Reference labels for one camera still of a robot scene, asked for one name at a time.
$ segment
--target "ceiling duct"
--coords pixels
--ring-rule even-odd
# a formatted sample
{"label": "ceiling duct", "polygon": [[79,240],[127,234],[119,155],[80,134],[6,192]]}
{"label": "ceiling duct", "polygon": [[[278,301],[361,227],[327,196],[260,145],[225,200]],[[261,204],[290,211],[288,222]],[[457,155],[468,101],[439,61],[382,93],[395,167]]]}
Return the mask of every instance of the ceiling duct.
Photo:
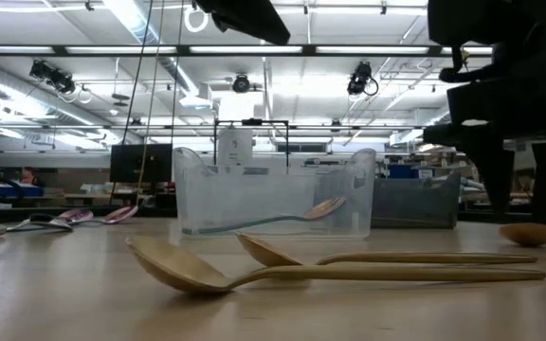
{"label": "ceiling duct", "polygon": [[[103,0],[104,5],[118,18],[132,36],[141,45],[157,46],[165,44],[159,40],[159,19],[151,16],[147,26],[148,12],[137,0]],[[178,65],[172,57],[157,57],[157,62],[172,76],[180,87],[180,91],[187,97],[199,95],[197,85],[189,78],[187,73]]]}
{"label": "ceiling duct", "polygon": [[[42,113],[56,112],[64,117],[70,117],[85,125],[109,125],[111,122],[102,119],[90,112],[87,112],[73,104],[65,103],[46,91],[35,88],[35,85],[28,84],[7,72],[0,70],[0,98],[12,102],[22,102],[23,114],[35,115],[35,111]],[[128,134],[129,142],[142,143],[142,138],[134,134]]]}

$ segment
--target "metal stand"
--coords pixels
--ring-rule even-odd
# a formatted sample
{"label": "metal stand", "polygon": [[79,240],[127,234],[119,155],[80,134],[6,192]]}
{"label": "metal stand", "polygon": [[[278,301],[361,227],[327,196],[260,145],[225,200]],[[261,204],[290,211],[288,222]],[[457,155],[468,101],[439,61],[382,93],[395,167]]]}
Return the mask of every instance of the metal stand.
{"label": "metal stand", "polygon": [[214,119],[214,165],[216,165],[216,155],[218,153],[218,126],[221,123],[230,123],[232,126],[234,123],[239,123],[243,127],[260,127],[263,124],[283,124],[285,126],[285,167],[290,168],[290,122],[288,120],[264,120],[264,119],[242,119],[242,120],[220,120]]}

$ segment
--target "spoon bowl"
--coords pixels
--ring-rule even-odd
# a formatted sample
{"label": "spoon bowl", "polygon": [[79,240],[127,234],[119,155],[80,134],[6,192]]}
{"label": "spoon bowl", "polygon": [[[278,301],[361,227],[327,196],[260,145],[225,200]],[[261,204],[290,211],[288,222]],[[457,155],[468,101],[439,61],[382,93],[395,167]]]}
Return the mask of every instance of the spoon bowl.
{"label": "spoon bowl", "polygon": [[126,244],[138,263],[155,279],[180,291],[217,294],[263,278],[352,279],[415,281],[500,281],[543,279],[545,273],[531,270],[464,269],[435,267],[335,267],[276,266],[227,278],[191,252],[150,237],[130,237]]}
{"label": "spoon bowl", "polygon": [[[252,258],[265,266],[302,265],[275,246],[255,237],[237,233],[237,239]],[[522,255],[502,255],[489,253],[411,253],[411,252],[361,252],[328,256],[316,265],[326,265],[340,261],[360,262],[403,262],[438,264],[506,264],[536,262],[536,257]]]}

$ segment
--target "wooden spoon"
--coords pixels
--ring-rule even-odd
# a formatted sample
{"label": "wooden spoon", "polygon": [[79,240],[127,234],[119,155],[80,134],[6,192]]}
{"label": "wooden spoon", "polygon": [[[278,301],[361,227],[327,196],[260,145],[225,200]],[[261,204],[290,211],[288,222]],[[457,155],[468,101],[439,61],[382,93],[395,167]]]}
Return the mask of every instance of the wooden spoon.
{"label": "wooden spoon", "polygon": [[[238,233],[240,241],[247,253],[266,266],[302,265],[298,260],[277,250],[268,242]],[[502,264],[536,262],[536,257],[519,255],[501,255],[489,253],[391,253],[391,252],[360,252],[328,256],[319,260],[316,265],[325,265],[340,261],[366,262],[397,262],[397,263],[438,263],[438,264]]]}
{"label": "wooden spoon", "polygon": [[225,293],[240,285],[263,279],[353,279],[416,281],[502,281],[543,279],[533,270],[501,270],[435,267],[335,267],[276,266],[227,278],[192,253],[150,237],[129,237],[126,244],[138,263],[154,278],[187,293]]}
{"label": "wooden spoon", "polygon": [[330,214],[334,213],[344,203],[345,203],[345,198],[343,197],[332,198],[315,205],[313,208],[309,209],[307,212],[305,212],[301,216],[283,215],[278,217],[259,219],[259,220],[251,221],[251,222],[230,224],[227,226],[199,228],[197,231],[193,231],[193,229],[190,229],[190,228],[183,228],[182,233],[193,234],[193,232],[197,232],[196,234],[209,234],[209,233],[229,232],[229,231],[238,230],[241,228],[256,226],[260,224],[269,224],[274,222],[286,221],[286,220],[292,220],[292,221],[298,221],[298,222],[313,222],[313,221],[325,218],[329,216]]}

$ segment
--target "ceiling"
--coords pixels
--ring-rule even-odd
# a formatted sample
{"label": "ceiling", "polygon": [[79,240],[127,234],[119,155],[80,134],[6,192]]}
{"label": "ceiling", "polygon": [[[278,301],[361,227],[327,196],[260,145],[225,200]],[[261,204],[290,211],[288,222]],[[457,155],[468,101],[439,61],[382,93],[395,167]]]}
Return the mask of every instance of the ceiling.
{"label": "ceiling", "polygon": [[[380,15],[380,1],[357,0],[308,0],[309,15],[302,12],[303,0],[272,1],[291,32],[291,45],[432,45],[428,40],[427,1],[388,0],[390,9]],[[26,12],[30,9],[82,7],[84,1],[73,0],[0,0],[0,45],[135,45],[137,41],[119,19],[104,7],[101,1],[92,1],[95,11],[85,9],[58,12]],[[189,2],[154,1],[154,7],[173,7]],[[144,1],[147,9],[150,2]],[[342,6],[337,12],[331,6]],[[352,6],[373,6],[361,12]],[[199,32],[189,32],[180,9],[154,10],[154,17],[163,18],[161,43],[167,45],[259,45],[258,39],[245,34],[220,32],[210,20]],[[198,26],[201,13],[191,15],[191,24]],[[57,99],[52,88],[39,84],[28,75],[33,60],[45,60],[50,65],[71,73],[78,84],[89,89],[93,98],[88,103],[75,100],[71,105],[96,115],[103,121],[124,124],[128,108],[113,106],[116,77],[115,58],[78,57],[1,57],[0,70],[29,85],[37,86],[51,95],[50,105]],[[333,118],[343,124],[353,125],[414,125],[420,124],[419,116],[438,113],[446,106],[448,84],[437,80],[442,67],[450,66],[448,58],[360,58],[355,57],[180,57],[179,64],[195,82],[209,84],[216,99],[232,96],[229,78],[247,74],[254,82],[264,82],[264,65],[270,69],[272,111],[270,118],[288,119],[297,124],[329,124]],[[359,62],[370,62],[374,71],[384,64],[375,77],[380,92],[371,98],[357,102],[349,99],[346,87],[349,75]],[[474,58],[472,68],[489,63],[487,58]],[[132,95],[133,80],[138,86],[134,97],[132,117],[143,117],[151,111],[153,124],[169,124],[173,112],[177,124],[212,122],[211,110],[184,108],[179,91],[174,93],[173,78],[155,58],[120,58],[118,83],[115,92]],[[155,90],[151,108],[151,94]],[[111,109],[119,109],[115,116]],[[256,117],[265,117],[264,102],[255,107]],[[390,131],[366,131],[362,137],[385,136]],[[189,130],[178,135],[198,135]]]}

